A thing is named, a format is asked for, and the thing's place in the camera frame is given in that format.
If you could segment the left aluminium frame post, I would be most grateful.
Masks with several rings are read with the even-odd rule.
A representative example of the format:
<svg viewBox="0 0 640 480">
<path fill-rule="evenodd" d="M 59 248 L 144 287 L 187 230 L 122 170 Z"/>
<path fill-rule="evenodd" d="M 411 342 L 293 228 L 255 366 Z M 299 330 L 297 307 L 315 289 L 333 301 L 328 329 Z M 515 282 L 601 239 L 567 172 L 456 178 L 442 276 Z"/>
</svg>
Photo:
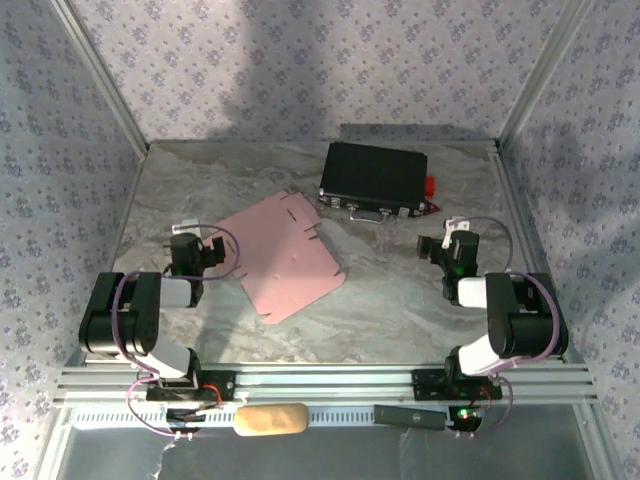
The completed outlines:
<svg viewBox="0 0 640 480">
<path fill-rule="evenodd" d="M 70 0 L 47 0 L 56 12 L 71 43 L 90 73 L 96 88 L 103 96 L 107 106 L 115 116 L 124 135 L 137 151 L 139 156 L 145 157 L 149 145 L 139 129 L 133 114 L 120 94 L 116 82 L 108 67 L 93 45 L 90 35 L 81 18 L 76 13 Z"/>
</svg>

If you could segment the black rectangular device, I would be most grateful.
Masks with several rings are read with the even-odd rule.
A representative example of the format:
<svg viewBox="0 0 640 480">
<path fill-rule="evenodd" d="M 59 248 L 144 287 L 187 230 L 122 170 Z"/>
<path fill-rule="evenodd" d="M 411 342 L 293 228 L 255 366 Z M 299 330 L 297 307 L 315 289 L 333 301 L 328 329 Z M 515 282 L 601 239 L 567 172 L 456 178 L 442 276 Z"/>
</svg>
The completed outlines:
<svg viewBox="0 0 640 480">
<path fill-rule="evenodd" d="M 440 411 L 388 405 L 373 407 L 375 424 L 444 431 L 446 414 Z"/>
</svg>

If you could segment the aluminium side rail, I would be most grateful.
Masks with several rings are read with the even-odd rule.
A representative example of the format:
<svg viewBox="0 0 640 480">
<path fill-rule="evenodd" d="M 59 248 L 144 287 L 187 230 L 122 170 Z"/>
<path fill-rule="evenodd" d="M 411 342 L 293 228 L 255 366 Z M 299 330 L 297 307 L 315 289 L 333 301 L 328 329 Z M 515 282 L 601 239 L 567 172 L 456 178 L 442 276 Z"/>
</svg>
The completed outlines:
<svg viewBox="0 0 640 480">
<path fill-rule="evenodd" d="M 538 235 L 526 195 L 514 167 L 500 154 L 497 147 L 489 148 L 496 184 L 500 187 L 513 243 L 511 269 L 528 273 L 551 274 L 542 242 Z"/>
</svg>

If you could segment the circuit board with green light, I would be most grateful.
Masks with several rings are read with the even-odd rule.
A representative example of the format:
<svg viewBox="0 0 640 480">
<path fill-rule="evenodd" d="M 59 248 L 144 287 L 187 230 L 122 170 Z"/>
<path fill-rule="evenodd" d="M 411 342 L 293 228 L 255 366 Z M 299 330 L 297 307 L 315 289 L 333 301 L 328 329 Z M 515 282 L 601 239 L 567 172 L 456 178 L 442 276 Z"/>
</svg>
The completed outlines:
<svg viewBox="0 0 640 480">
<path fill-rule="evenodd" d="M 450 406 L 448 428 L 457 433 L 474 434 L 481 426 L 486 411 L 474 406 Z"/>
</svg>

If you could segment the right aluminium frame post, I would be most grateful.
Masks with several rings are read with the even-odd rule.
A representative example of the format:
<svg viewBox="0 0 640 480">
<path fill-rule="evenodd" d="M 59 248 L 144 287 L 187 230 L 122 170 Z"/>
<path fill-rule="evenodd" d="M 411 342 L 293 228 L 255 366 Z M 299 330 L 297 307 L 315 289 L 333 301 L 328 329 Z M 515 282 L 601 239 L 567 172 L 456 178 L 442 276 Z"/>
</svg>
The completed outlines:
<svg viewBox="0 0 640 480">
<path fill-rule="evenodd" d="M 566 0 L 564 2 L 558 20 L 496 139 L 499 152 L 509 149 L 516 140 L 594 1 Z"/>
</svg>

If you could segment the pink paper box sheet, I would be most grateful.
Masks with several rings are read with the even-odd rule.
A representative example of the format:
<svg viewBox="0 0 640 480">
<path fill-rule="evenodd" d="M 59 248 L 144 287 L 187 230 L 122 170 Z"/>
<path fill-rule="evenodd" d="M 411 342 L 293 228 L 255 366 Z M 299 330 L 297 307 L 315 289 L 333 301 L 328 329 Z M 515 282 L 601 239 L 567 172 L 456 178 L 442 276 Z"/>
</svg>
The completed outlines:
<svg viewBox="0 0 640 480">
<path fill-rule="evenodd" d="M 303 194 L 281 191 L 224 220 L 226 265 L 267 325 L 341 287 L 346 274 L 317 237 L 321 218 Z"/>
</svg>

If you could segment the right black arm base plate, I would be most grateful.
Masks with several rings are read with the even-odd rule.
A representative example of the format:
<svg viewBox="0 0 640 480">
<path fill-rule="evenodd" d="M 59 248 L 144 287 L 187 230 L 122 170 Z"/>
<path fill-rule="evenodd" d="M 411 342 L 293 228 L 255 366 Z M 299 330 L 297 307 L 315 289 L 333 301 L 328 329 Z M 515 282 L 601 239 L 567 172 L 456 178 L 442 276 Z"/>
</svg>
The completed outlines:
<svg viewBox="0 0 640 480">
<path fill-rule="evenodd" d="M 453 374 L 444 368 L 413 370 L 411 386 L 416 401 L 466 401 L 478 396 L 492 400 L 503 398 L 501 388 L 487 377 Z"/>
</svg>

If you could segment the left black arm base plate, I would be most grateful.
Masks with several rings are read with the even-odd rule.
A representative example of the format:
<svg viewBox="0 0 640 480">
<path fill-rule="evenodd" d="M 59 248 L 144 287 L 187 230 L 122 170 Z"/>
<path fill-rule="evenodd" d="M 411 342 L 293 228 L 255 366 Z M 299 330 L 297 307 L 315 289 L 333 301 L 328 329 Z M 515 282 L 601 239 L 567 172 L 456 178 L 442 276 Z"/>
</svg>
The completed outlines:
<svg viewBox="0 0 640 480">
<path fill-rule="evenodd" d="M 203 370 L 191 378 L 161 379 L 147 388 L 146 400 L 155 402 L 191 401 L 220 403 L 231 401 L 236 373 L 231 370 Z"/>
</svg>

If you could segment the tan oblong sponge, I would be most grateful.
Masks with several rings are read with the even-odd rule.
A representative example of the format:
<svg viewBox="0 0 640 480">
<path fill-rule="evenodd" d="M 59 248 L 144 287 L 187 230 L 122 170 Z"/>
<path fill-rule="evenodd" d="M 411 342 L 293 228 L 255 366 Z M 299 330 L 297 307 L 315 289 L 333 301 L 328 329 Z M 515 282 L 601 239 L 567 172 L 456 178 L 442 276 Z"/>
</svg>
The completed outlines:
<svg viewBox="0 0 640 480">
<path fill-rule="evenodd" d="M 310 422 L 310 412 L 302 403 L 248 405 L 237 410 L 233 429 L 243 437 L 299 434 Z"/>
</svg>

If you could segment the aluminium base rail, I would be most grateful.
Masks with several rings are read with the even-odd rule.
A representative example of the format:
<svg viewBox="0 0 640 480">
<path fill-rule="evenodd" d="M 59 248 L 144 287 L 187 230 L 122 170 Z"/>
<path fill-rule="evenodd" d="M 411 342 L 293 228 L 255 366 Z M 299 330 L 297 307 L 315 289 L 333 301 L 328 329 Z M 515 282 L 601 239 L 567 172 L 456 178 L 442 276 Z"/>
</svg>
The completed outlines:
<svg viewBox="0 0 640 480">
<path fill-rule="evenodd" d="M 206 371 L 229 372 L 233 404 L 302 402 L 310 406 L 390 404 L 413 405 L 412 372 L 426 370 L 414 364 L 205 364 Z M 124 364 L 90 362 L 67 367 L 54 393 L 56 404 L 107 404 L 122 401 L 139 375 Z M 584 364 L 558 361 L 524 365 L 502 374 L 510 384 L 501 394 L 481 404 L 505 405 L 514 395 L 516 405 L 595 404 L 598 397 Z"/>
</svg>

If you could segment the aluminium frame post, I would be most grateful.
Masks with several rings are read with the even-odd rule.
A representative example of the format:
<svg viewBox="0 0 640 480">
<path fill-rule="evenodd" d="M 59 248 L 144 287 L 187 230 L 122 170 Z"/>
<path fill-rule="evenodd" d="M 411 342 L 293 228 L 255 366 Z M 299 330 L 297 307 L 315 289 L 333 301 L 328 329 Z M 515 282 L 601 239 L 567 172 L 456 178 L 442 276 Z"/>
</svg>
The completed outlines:
<svg viewBox="0 0 640 480">
<path fill-rule="evenodd" d="M 120 94 L 116 82 L 108 67 L 93 45 L 90 35 L 81 18 L 76 13 L 70 0 L 47 0 L 56 12 L 71 43 L 90 73 L 96 88 L 103 96 L 107 106 L 115 116 L 124 135 L 137 151 L 139 156 L 145 157 L 149 145 L 139 129 L 133 114 Z"/>
<path fill-rule="evenodd" d="M 496 139 L 499 152 L 509 149 L 516 140 L 594 1 L 566 0 L 564 2 L 558 20 Z"/>
</svg>

